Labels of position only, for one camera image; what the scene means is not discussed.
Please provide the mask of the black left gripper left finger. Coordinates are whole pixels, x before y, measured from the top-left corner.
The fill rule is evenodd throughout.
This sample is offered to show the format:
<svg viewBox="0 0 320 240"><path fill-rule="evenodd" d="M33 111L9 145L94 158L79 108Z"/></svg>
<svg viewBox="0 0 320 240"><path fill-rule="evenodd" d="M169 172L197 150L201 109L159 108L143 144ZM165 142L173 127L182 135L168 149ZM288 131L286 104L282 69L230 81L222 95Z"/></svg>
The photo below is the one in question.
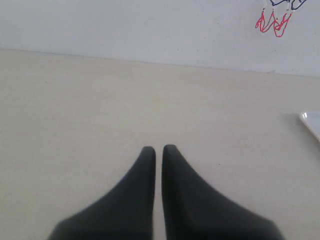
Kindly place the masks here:
<svg viewBox="0 0 320 240"><path fill-rule="evenodd" d="M142 148L126 175L103 197L58 223L50 240L151 240L156 152Z"/></svg>

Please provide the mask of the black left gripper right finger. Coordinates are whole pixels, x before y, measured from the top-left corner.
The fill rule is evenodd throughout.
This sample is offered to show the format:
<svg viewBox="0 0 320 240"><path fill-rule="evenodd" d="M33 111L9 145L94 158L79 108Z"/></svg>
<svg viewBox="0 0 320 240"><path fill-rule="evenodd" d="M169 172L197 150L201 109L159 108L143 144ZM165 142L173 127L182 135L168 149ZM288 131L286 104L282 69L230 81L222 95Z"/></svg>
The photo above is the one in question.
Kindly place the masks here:
<svg viewBox="0 0 320 240"><path fill-rule="evenodd" d="M163 148L162 204L168 240L282 240L278 227L210 186L179 149Z"/></svg>

